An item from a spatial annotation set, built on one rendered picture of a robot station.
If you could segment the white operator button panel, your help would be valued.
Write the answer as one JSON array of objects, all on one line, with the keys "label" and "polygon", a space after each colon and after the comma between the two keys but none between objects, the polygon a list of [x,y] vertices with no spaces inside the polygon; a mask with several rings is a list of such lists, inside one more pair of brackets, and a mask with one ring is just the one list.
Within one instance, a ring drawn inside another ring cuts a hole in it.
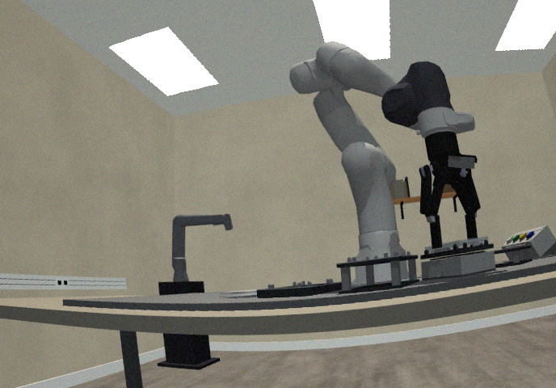
[{"label": "white operator button panel", "polygon": [[[531,244],[531,248],[529,248],[530,259],[541,259],[556,255],[556,238],[547,225],[514,234],[502,245],[502,249],[520,244]],[[513,262],[512,251],[505,254],[509,258],[507,262]],[[545,257],[541,257],[543,255]]]}]

